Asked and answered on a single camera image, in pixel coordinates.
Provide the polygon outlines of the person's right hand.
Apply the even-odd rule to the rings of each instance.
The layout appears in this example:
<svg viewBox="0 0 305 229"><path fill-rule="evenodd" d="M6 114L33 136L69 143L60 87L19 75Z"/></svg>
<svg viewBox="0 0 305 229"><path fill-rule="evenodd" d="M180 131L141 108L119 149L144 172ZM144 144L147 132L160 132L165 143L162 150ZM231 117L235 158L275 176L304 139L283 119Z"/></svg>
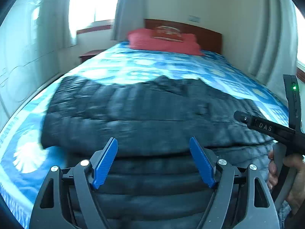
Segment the person's right hand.
<svg viewBox="0 0 305 229"><path fill-rule="evenodd" d="M268 159L270 162L268 165L267 185L272 190L279 183L273 150L269 152ZM292 154L283 159L283 164L292 171L292 176L287 180L290 185L288 186L289 191L285 200L291 208L291 213L295 215L304 203L304 157L300 154Z"/></svg>

